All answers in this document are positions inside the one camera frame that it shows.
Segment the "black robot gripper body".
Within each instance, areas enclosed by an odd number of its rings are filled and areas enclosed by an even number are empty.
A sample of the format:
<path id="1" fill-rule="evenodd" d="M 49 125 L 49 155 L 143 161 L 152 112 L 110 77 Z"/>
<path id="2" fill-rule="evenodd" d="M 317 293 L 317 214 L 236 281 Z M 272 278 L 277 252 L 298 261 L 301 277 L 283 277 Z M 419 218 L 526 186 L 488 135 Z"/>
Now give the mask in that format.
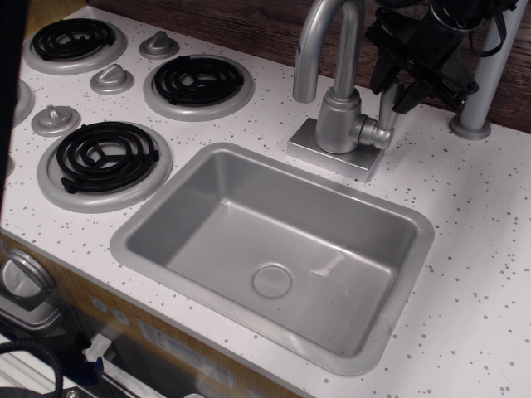
<path id="1" fill-rule="evenodd" d="M 412 82 L 429 83 L 427 97 L 456 111 L 478 91 L 478 83 L 460 54 L 461 41 L 472 26 L 452 15 L 454 10 L 453 6 L 429 6 L 423 18 L 415 19 L 380 7 L 365 37 L 378 48 L 378 56 L 383 51 L 392 53 L 400 72 L 406 72 Z"/>

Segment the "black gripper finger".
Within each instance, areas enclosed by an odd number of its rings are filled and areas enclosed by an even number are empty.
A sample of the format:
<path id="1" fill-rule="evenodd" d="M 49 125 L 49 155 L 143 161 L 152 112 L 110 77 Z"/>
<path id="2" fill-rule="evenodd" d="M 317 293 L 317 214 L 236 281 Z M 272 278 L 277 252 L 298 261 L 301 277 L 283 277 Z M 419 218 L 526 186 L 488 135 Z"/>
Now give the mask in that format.
<path id="1" fill-rule="evenodd" d="M 389 51 L 381 52 L 373 68 L 373 74 L 370 80 L 372 92 L 375 95 L 383 92 L 398 75 L 400 70 L 401 66 L 392 53 Z"/>
<path id="2" fill-rule="evenodd" d="M 396 78 L 392 83 L 397 89 L 392 110 L 398 114 L 406 114 L 411 111 L 431 93 L 431 85 L 426 81 L 415 80 L 410 85 L 405 86 L 401 79 Z"/>

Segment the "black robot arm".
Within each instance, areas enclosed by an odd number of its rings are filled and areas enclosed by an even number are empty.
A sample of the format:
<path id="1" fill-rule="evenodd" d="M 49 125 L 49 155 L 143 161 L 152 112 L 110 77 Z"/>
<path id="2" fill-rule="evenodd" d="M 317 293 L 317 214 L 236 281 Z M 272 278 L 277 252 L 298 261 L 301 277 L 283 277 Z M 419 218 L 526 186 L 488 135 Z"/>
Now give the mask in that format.
<path id="1" fill-rule="evenodd" d="M 379 94 L 390 88 L 401 71 L 413 78 L 398 90 L 392 110 L 405 114 L 425 98 L 437 98 L 457 110 L 467 96 L 479 90 L 460 54 L 460 44 L 469 40 L 479 58 L 498 53 L 507 37 L 503 12 L 513 11 L 515 1 L 430 1 L 421 19 L 397 11 L 413 1 L 380 1 L 375 22 L 365 37 L 378 48 L 378 60 L 370 88 Z M 474 46 L 474 30 L 484 20 L 493 19 L 499 42 L 487 51 Z"/>

